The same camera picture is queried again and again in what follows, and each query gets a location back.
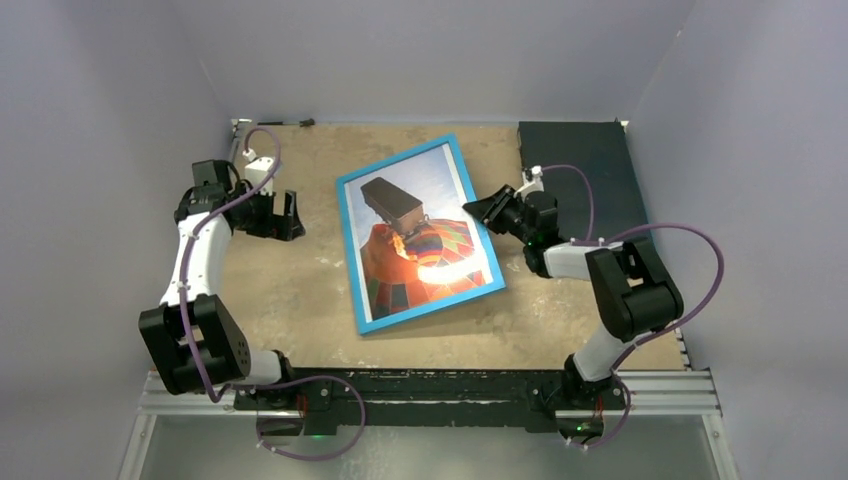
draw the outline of photograph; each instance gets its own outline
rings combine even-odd
[[[462,205],[476,200],[454,135],[337,182],[361,334],[504,288],[488,232]]]

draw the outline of black mat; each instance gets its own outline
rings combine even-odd
[[[619,122],[520,122],[521,164],[574,165],[586,174],[595,197],[592,238],[609,238],[647,223],[630,152]],[[553,170],[543,176],[557,198],[560,236],[582,239],[589,224],[589,200],[580,176]]]

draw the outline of robotic arm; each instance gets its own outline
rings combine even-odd
[[[533,167],[518,190],[504,185],[463,208],[492,232],[521,240],[527,266],[540,277],[591,280],[601,325],[568,356],[562,374],[562,395],[585,401],[611,387],[619,358],[636,340],[683,315],[683,299],[648,238],[607,245],[562,240],[557,202],[541,176]]]
[[[283,215],[273,213],[273,180],[245,201],[220,215],[214,211],[245,195],[271,173],[269,157],[245,155],[249,161],[245,178],[238,178],[232,163],[207,160],[192,165],[194,186],[183,195],[174,220],[180,235],[179,253],[165,294],[157,308],[141,313],[139,330],[156,369],[171,394],[204,388],[189,345],[185,342],[180,312],[180,294],[185,289],[189,322],[202,334],[197,347],[212,384],[263,385],[288,380],[291,368],[279,352],[258,351],[247,340],[218,297],[224,255],[235,230],[248,235],[291,241],[305,234],[297,214],[296,194],[286,191]],[[236,173],[235,183],[231,171]],[[194,235],[200,222],[206,224]],[[186,244],[193,238],[189,258]],[[188,265],[186,284],[181,270]]]

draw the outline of wooden tabletop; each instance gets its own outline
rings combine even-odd
[[[335,180],[455,133],[478,197],[521,184],[515,126],[316,125],[273,127],[283,144],[274,181],[298,193],[306,236],[293,242],[237,232],[224,265],[221,298],[254,347],[278,349],[295,366],[562,368],[600,324],[589,282],[546,280],[528,271],[521,243],[493,236],[506,290],[407,324],[360,336],[344,256]],[[270,155],[263,133],[251,139]],[[635,352],[625,369],[680,370],[667,335]]]

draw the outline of white wall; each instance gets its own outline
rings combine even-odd
[[[695,0],[174,0],[260,120],[629,118]]]
[[[0,7],[0,477],[114,478],[192,161],[226,152],[162,0]]]
[[[684,332],[746,480],[848,472],[846,18],[838,0],[702,0],[628,126],[649,215],[727,255]],[[691,305],[714,263],[660,239]]]

